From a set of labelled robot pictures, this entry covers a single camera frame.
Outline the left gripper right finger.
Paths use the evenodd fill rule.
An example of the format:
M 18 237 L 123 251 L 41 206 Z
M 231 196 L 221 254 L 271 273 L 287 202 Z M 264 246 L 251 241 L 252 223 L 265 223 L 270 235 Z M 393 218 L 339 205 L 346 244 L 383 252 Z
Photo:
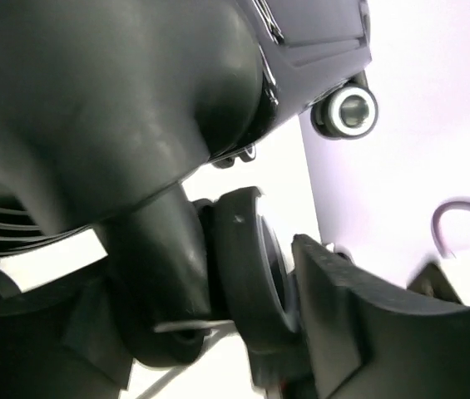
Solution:
M 321 398 L 470 398 L 470 307 L 408 291 L 305 234 L 292 243 Z

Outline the black suitcase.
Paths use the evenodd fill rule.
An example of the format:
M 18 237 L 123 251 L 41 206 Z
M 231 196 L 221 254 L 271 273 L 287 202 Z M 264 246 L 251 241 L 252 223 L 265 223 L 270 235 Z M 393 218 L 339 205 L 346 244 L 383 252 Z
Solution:
M 92 227 L 121 332 L 193 362 L 212 313 L 182 181 L 360 81 L 365 1 L 0 1 L 0 258 Z

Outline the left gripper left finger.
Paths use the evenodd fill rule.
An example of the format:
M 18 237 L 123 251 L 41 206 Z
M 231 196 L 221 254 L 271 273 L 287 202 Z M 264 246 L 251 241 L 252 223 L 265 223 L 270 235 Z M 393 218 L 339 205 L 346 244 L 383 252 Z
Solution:
M 117 398 L 132 363 L 99 265 L 0 301 L 0 398 Z

